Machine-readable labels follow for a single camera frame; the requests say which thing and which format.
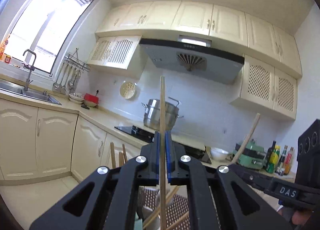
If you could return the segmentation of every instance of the pot handle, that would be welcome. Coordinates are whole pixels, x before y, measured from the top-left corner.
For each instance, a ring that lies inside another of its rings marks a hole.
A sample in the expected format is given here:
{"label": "pot handle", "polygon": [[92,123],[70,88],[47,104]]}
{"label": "pot handle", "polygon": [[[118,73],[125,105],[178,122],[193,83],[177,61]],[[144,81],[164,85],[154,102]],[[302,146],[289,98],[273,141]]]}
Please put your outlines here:
{"label": "pot handle", "polygon": [[176,107],[178,107],[178,106],[180,106],[182,103],[179,101],[179,100],[177,100],[177,99],[174,99],[174,98],[172,98],[172,97],[168,97],[169,99],[171,99],[171,100],[174,100],[174,101],[177,101],[178,102],[178,104],[176,105]]}

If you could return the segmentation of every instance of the sink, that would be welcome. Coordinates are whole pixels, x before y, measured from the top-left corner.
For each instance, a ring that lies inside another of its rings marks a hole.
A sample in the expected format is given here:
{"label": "sink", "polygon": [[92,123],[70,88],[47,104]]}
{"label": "sink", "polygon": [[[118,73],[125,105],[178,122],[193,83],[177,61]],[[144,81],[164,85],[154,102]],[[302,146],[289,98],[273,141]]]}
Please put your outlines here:
{"label": "sink", "polygon": [[57,101],[54,97],[49,95],[46,91],[38,91],[34,89],[28,89],[27,91],[24,90],[23,86],[17,85],[15,83],[11,83],[9,81],[0,79],[0,89],[15,93],[17,95],[26,96],[32,99],[37,99],[57,105],[61,105],[59,101]]}

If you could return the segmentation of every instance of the floor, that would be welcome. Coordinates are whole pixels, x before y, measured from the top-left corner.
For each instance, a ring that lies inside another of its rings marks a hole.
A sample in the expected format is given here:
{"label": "floor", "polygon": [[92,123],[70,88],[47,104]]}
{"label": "floor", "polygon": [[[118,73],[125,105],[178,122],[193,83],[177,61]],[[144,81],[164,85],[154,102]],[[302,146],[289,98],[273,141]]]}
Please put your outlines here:
{"label": "floor", "polygon": [[0,194],[17,222],[28,230],[36,218],[77,185],[68,176],[34,184],[0,186]]}

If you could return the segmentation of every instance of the black stove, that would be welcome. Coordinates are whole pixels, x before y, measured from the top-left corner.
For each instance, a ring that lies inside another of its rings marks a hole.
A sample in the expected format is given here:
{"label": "black stove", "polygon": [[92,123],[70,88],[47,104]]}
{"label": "black stove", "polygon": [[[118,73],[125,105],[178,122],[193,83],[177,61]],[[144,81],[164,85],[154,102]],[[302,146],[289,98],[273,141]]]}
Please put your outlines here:
{"label": "black stove", "polygon": [[[150,133],[134,125],[133,126],[115,126],[115,128],[147,143],[152,143],[154,140],[155,135],[153,133]],[[198,150],[196,148],[186,146],[186,145],[184,145],[184,148],[186,150],[187,155],[194,157],[199,161],[203,161],[211,164],[209,155],[205,151]]]}

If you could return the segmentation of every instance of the silver screw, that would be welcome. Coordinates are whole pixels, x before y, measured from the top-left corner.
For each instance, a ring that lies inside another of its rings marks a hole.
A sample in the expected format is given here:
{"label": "silver screw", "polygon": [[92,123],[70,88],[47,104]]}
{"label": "silver screw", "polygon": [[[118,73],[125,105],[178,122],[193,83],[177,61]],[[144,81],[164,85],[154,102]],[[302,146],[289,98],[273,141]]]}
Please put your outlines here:
{"label": "silver screw", "polygon": [[108,168],[105,167],[105,166],[99,167],[99,168],[97,169],[97,172],[98,172],[99,174],[101,174],[101,175],[106,174],[106,173],[108,172]]}
{"label": "silver screw", "polygon": [[229,168],[225,165],[222,165],[218,168],[218,170],[221,172],[221,173],[227,173],[229,171]]}
{"label": "silver screw", "polygon": [[180,157],[180,160],[183,162],[189,162],[189,161],[191,161],[191,157],[189,155],[182,155]]}
{"label": "silver screw", "polygon": [[138,156],[136,157],[136,162],[138,163],[144,163],[146,162],[147,158],[145,156]]}

